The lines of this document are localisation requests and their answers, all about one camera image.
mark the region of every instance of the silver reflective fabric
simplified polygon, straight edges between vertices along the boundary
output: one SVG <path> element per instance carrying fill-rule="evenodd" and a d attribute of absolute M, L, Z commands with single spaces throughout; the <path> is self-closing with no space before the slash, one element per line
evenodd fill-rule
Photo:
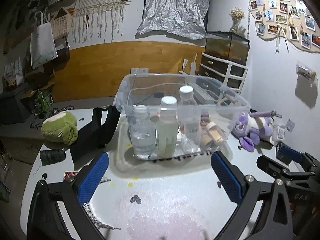
<path fill-rule="evenodd" d="M 210 0 L 146 0 L 137 33 L 166 30 L 192 40 L 206 38 L 203 19 Z"/>

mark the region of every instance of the white table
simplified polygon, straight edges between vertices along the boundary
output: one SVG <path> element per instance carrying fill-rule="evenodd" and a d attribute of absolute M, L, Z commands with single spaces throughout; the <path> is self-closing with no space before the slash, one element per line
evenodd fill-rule
<path fill-rule="evenodd" d="M 73 111 L 78 120 L 84 117 L 84 121 L 78 122 L 78 129 L 91 121 L 92 109 Z M 225 149 L 222 150 L 228 160 L 237 165 L 244 175 L 251 174 L 259 181 L 273 182 L 271 176 L 257 168 L 256 161 L 261 153 L 257 150 L 253 153 L 244 149 L 239 150 L 238 145 L 238 140 L 230 135 Z M 153 163 L 136 160 L 132 156 L 133 151 L 123 115 L 120 117 L 114 137 L 106 148 L 110 162 L 105 176 L 112 181 L 98 186 L 90 205 L 101 221 L 122 228 L 111 231 L 108 238 L 110 240 L 160 239 L 165 232 L 169 234 L 165 235 L 167 240 L 193 240 L 202 232 L 206 232 L 209 239 L 213 239 L 236 208 L 236 204 L 230 202 L 224 189 L 217 187 L 218 178 L 211 168 L 210 156 L 197 156 L 181 162 L 172 160 Z M 274 148 L 261 149 L 260 152 L 275 159 Z M 63 162 L 40 167 L 37 171 L 40 163 L 38 155 L 23 196 L 20 225 L 24 233 L 27 232 L 32 195 L 42 174 L 47 173 L 47 183 L 61 182 L 64 172 L 72 171 L 74 168 L 70 151 L 66 151 L 66 159 Z M 299 171 L 293 162 L 290 164 L 290 171 Z M 130 198 L 135 194 L 141 198 L 141 205 L 130 203 Z M 61 202 L 58 204 L 71 236 L 80 239 L 64 204 Z M 256 205 L 241 239 L 249 234 L 261 204 L 260 201 Z M 183 238 L 176 232 L 177 228 L 191 230 L 197 235 L 190 234 Z M 103 235 L 106 234 L 105 229 L 100 231 Z"/>

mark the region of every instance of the blue gripper pad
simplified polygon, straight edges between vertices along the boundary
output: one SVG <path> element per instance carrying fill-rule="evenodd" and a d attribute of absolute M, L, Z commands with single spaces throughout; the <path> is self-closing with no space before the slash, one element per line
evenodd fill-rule
<path fill-rule="evenodd" d="M 106 153 L 102 153 L 78 187 L 78 202 L 80 205 L 90 201 L 108 166 L 109 156 Z"/>
<path fill-rule="evenodd" d="M 296 163 L 300 163 L 302 161 L 302 154 L 297 152 L 296 150 L 291 149 L 287 145 L 283 145 L 280 149 L 280 152 L 283 156 L 293 160 Z"/>
<path fill-rule="evenodd" d="M 211 155 L 211 166 L 223 185 L 230 201 L 239 204 L 242 199 L 241 185 L 216 152 Z"/>

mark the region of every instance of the white ribbon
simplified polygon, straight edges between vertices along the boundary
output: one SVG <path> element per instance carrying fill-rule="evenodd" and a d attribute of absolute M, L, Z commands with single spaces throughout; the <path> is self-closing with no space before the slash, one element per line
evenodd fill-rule
<path fill-rule="evenodd" d="M 277 26 L 278 26 L 278 33 L 277 33 L 277 40 L 276 40 L 276 53 L 279 52 L 279 47 L 280 47 L 280 33 L 281 33 L 281 31 L 282 31 L 283 36 L 284 36 L 285 44 L 286 44 L 286 46 L 287 46 L 287 51 L 289 52 L 288 39 L 287 39 L 287 36 L 285 35 L 284 28 L 283 28 L 279 23 L 277 24 Z"/>

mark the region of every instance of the white drawer unit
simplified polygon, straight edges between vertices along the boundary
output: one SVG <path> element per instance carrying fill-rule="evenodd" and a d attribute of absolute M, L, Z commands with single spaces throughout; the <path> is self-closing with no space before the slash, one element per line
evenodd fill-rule
<path fill-rule="evenodd" d="M 202 53 L 198 75 L 215 78 L 240 93 L 247 70 L 246 66 Z"/>

